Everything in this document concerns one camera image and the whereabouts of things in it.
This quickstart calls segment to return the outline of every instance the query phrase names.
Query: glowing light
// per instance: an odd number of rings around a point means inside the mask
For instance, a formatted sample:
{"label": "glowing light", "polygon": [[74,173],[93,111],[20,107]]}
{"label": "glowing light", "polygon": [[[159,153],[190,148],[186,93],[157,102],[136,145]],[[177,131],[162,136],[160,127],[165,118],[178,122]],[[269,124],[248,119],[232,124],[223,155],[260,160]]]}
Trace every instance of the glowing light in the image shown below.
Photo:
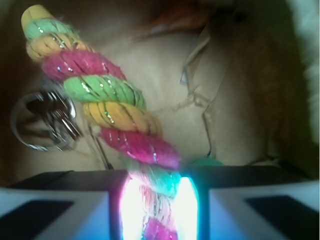
{"label": "glowing light", "polygon": [[144,210],[139,187],[140,183],[131,179],[123,191],[120,203],[123,240],[141,239]]}
{"label": "glowing light", "polygon": [[[141,240],[143,234],[143,198],[140,183],[130,180],[126,185],[121,203],[122,239]],[[180,240],[196,240],[198,234],[198,197],[190,178],[182,177],[172,208]]]}
{"label": "glowing light", "polygon": [[173,214],[178,239],[196,240],[198,234],[198,197],[190,178],[182,177],[174,200]]}

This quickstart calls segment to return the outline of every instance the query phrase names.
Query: rope toy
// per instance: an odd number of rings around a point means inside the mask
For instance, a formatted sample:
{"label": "rope toy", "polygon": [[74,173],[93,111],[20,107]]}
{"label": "rope toy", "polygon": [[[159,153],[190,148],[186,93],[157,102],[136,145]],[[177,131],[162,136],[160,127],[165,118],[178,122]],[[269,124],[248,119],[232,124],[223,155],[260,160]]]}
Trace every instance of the rope toy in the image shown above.
{"label": "rope toy", "polygon": [[51,79],[63,83],[68,97],[83,103],[85,117],[103,127],[102,139],[126,155],[122,161],[129,175],[143,186],[140,192],[148,221],[143,222],[142,235],[176,239],[171,203],[179,187],[181,175],[175,170],[181,159],[162,140],[161,124],[146,111],[142,92],[126,81],[118,66],[43,6],[29,7],[21,25],[29,57]]}

